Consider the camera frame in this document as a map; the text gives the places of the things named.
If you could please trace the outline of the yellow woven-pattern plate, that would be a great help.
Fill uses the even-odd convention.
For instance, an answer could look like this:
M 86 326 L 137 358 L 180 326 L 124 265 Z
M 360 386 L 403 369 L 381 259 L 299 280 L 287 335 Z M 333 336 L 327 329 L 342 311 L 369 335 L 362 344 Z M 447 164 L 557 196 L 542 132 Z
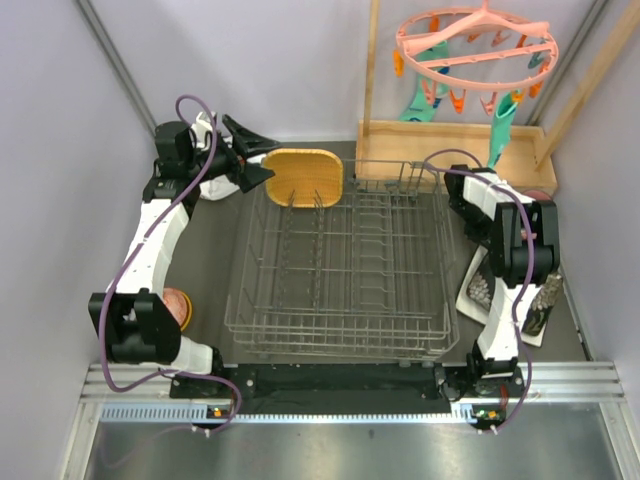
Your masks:
M 332 207 L 342 198 L 343 162 L 330 151 L 281 148 L 268 153 L 263 166 L 274 172 L 266 193 L 279 206 Z

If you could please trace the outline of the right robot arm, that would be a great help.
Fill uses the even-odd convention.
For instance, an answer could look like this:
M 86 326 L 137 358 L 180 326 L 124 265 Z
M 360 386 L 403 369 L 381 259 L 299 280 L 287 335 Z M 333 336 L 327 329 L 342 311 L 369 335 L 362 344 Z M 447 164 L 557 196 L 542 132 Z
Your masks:
M 531 302 L 560 264 L 557 206 L 524 195 L 488 168 L 455 165 L 444 174 L 449 206 L 465 234 L 485 248 L 494 294 L 485 327 L 467 356 L 466 380 L 487 396 L 514 375 Z

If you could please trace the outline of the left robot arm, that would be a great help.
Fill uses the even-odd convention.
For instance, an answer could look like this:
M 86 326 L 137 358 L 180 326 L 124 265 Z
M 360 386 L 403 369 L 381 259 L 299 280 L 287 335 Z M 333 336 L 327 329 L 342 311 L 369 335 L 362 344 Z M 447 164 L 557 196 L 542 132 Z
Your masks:
M 229 115 L 206 113 L 193 124 L 177 120 L 158 125 L 154 143 L 157 157 L 129 252 L 107 290 L 91 295 L 88 311 L 105 365 L 148 364 L 189 372 L 194 387 L 212 397 L 227 382 L 220 354 L 183 335 L 163 300 L 166 276 L 201 183 L 223 178 L 234 190 L 249 192 L 273 177 L 261 160 L 281 144 Z

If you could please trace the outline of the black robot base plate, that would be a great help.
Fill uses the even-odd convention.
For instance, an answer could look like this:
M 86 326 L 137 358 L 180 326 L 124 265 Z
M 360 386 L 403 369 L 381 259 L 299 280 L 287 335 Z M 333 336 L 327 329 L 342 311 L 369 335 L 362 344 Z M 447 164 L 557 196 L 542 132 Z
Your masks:
M 462 399 L 516 400 L 525 386 L 520 371 L 473 381 L 464 364 L 433 362 L 239 364 L 221 374 L 240 390 L 246 415 L 446 413 Z

